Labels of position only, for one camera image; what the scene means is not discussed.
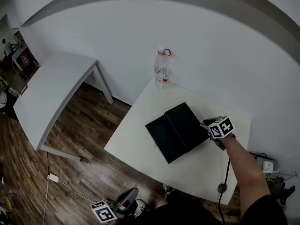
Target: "human arm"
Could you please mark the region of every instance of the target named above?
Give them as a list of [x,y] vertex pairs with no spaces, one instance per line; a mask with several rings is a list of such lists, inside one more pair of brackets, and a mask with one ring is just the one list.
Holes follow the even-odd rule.
[[232,136],[221,139],[240,188],[241,217],[258,199],[270,195],[265,176],[256,160]]

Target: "sleeve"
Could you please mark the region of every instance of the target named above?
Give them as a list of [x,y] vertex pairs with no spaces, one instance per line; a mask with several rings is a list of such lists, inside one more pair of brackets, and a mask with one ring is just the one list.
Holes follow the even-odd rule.
[[244,214],[241,225],[287,225],[282,208],[271,195],[266,195],[253,203]]

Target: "power strip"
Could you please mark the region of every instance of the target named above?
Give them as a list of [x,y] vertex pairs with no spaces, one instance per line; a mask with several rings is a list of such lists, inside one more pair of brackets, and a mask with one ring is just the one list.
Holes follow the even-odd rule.
[[52,173],[50,173],[50,175],[48,175],[48,179],[57,182],[59,181],[58,176],[53,175]]

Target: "white cable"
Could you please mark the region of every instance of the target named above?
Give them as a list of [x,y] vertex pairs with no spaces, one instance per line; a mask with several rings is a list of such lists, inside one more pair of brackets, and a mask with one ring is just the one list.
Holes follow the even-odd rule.
[[60,181],[63,185],[65,185],[65,186],[67,186],[69,189],[71,189],[71,190],[72,190],[74,193],[76,193],[77,195],[79,195],[79,196],[81,196],[81,197],[85,198],[86,200],[89,200],[89,201],[91,201],[91,202],[93,202],[93,203],[96,203],[96,201],[93,201],[93,200],[91,200],[91,199],[88,199],[88,198],[82,196],[81,194],[75,192],[70,186],[68,186],[67,184],[63,183],[61,180],[59,180],[59,181]]
[[48,203],[48,188],[49,188],[49,177],[47,176],[46,204],[45,204],[44,216],[43,216],[43,224],[44,224],[44,225],[45,225],[46,206],[47,206],[47,203]]

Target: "wooden floor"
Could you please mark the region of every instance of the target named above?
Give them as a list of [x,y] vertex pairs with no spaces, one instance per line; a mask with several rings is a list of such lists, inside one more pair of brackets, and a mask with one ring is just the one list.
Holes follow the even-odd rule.
[[[25,83],[16,76],[16,71],[10,71],[7,78],[18,91]],[[104,150],[129,109],[130,106],[119,101],[109,104],[102,93],[83,84],[68,102],[46,140],[46,145],[79,155],[83,160],[75,162],[49,153],[49,169],[61,181],[91,200],[115,198],[121,192],[136,187],[139,198],[152,208],[159,207],[166,203],[162,184]],[[5,178],[16,193],[16,219],[18,224],[41,225],[46,202],[47,153],[34,151],[18,122],[3,114],[0,114],[0,121],[1,160]],[[202,203],[220,219],[216,203]],[[63,184],[50,181],[45,223],[99,224],[90,205],[91,202]],[[238,190],[230,205],[223,206],[223,213],[228,224],[238,222]]]

